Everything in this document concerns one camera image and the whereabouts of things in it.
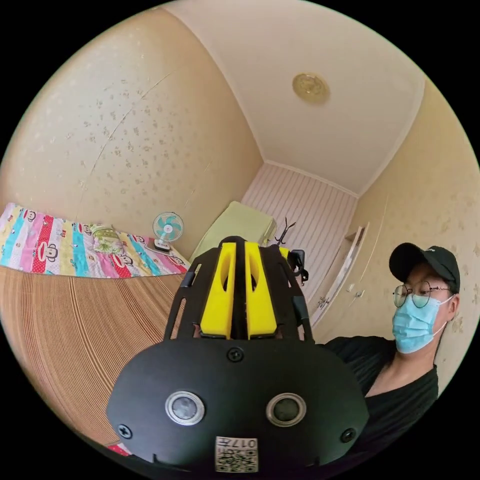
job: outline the black baseball cap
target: black baseball cap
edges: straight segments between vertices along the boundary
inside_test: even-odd
[[[418,264],[427,263],[448,284],[451,292],[460,292],[460,271],[455,255],[441,246],[426,250],[413,243],[402,243],[390,255],[389,267],[392,275],[405,283],[411,271]]]

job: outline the doorway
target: doorway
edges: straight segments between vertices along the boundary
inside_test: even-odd
[[[367,228],[368,225],[360,226],[357,231],[344,237],[338,247],[325,277],[308,304],[312,327],[322,318],[342,288],[362,247]]]

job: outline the ceiling light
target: ceiling light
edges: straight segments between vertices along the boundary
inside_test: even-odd
[[[323,104],[330,97],[329,86],[315,73],[299,73],[292,86],[296,95],[309,104]]]

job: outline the black t-shirt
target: black t-shirt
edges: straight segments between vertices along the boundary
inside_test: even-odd
[[[397,350],[394,340],[378,336],[338,337],[321,347],[335,353],[352,369],[364,395]],[[439,379],[434,365],[408,385],[366,398],[369,419],[364,430],[344,457],[320,467],[321,478],[345,472],[390,445],[430,408],[438,394]]]

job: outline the eyeglasses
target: eyeglasses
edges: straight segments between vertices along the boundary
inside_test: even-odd
[[[407,296],[412,295],[413,304],[421,309],[427,305],[430,300],[430,295],[434,291],[450,290],[449,288],[442,288],[440,286],[431,287],[430,284],[424,280],[416,283],[413,288],[407,288],[405,285],[399,285],[393,292],[393,303],[399,309],[407,299]]]

